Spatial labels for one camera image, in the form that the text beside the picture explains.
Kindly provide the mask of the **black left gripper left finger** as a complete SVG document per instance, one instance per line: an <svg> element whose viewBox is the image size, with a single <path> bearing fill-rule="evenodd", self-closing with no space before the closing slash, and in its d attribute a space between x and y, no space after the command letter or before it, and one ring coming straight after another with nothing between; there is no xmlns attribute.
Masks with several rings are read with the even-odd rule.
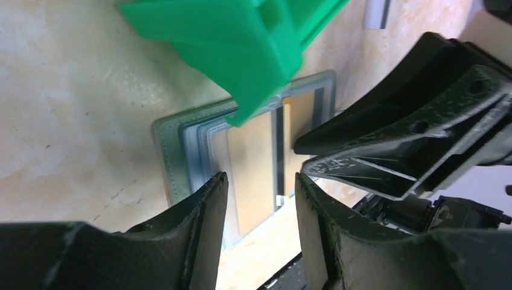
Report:
<svg viewBox="0 0 512 290"><path fill-rule="evenodd" d="M228 199L219 172L126 232L86 222L1 225L2 289L214 289Z"/></svg>

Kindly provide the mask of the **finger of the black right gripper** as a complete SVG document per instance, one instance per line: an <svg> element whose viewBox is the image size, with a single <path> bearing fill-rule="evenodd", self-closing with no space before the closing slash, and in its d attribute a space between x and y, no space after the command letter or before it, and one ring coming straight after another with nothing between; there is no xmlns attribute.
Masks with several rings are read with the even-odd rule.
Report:
<svg viewBox="0 0 512 290"><path fill-rule="evenodd" d="M411 135L413 125L401 121L444 92L472 64L473 42L424 33L399 64L373 89L330 121L299 137L293 149L323 155L395 124Z"/></svg>
<svg viewBox="0 0 512 290"><path fill-rule="evenodd" d="M312 158L301 170L400 201L443 189L473 166L509 166L511 79L473 66L401 124L420 132L395 124Z"/></svg>

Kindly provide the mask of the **mint green card holder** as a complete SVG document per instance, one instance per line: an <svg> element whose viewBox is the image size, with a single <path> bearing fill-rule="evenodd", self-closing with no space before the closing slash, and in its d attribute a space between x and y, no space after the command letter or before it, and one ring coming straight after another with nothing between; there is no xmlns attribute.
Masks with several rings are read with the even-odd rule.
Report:
<svg viewBox="0 0 512 290"><path fill-rule="evenodd" d="M315 91L312 117L314 129L334 116L336 73L332 70L290 82L251 118L268 112L272 114L275 211L245 236L240 234L238 227L228 144L228 131L235 126L228 124L226 120L237 111L236 103L233 100L219 101L154 122L153 136L161 154L171 204L187 198L217 172L227 174L229 189L223 249L230 250L246 236L257 232L294 195L295 191L291 197L284 194L283 104L290 96L312 90Z"/></svg>

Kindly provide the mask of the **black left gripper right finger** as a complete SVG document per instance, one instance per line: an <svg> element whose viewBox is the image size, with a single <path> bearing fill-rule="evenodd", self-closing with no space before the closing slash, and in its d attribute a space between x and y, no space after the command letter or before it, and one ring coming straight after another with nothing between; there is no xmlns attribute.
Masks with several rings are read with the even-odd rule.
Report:
<svg viewBox="0 0 512 290"><path fill-rule="evenodd" d="M303 173L295 202L307 289L510 289L511 231L388 228Z"/></svg>

